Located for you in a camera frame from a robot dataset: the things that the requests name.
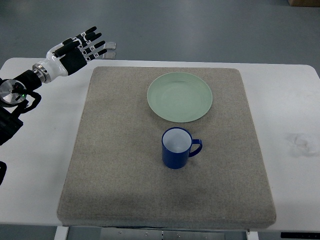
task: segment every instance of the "table leg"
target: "table leg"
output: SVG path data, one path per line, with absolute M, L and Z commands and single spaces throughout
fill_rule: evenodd
M 54 240 L 67 240 L 69 227 L 66 226 L 58 226 L 56 228 Z

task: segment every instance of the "blue mug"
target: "blue mug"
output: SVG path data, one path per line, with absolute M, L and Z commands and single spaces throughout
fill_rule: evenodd
M 180 169 L 202 149 L 202 141 L 193 139 L 190 132 L 182 127 L 171 127 L 162 135 L 162 161 L 171 169 Z M 199 147 L 190 152 L 193 144 Z

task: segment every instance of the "mug handle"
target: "mug handle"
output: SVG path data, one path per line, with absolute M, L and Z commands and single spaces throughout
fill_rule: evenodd
M 192 145 L 193 144 L 199 144 L 199 147 L 194 150 L 193 152 L 189 153 L 189 158 L 197 155 L 198 153 L 200 153 L 201 149 L 202 149 L 202 141 L 200 139 L 192 139 Z
M 6 175 L 6 171 L 7 171 L 7 165 L 3 161 L 0 161 L 0 185 L 2 184 L 2 181 L 4 180 L 4 177 Z

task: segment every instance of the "gray floor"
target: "gray floor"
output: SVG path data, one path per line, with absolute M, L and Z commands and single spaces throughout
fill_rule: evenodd
M 117 60 L 302 64 L 320 75 L 320 7 L 287 0 L 1 0 L 0 66 L 44 58 L 92 26 L 117 43 Z M 1 225 L 2 239 L 54 239 L 54 230 Z

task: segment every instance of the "gray felt mat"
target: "gray felt mat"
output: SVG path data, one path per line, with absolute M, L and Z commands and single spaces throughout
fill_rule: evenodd
M 211 88 L 202 118 L 157 116 L 147 90 L 157 77 L 188 72 Z M 167 168 L 161 136 L 174 126 L 202 139 L 185 167 Z M 238 70 L 97 67 L 92 75 L 57 216 L 66 226 L 185 229 L 266 228 L 275 207 Z

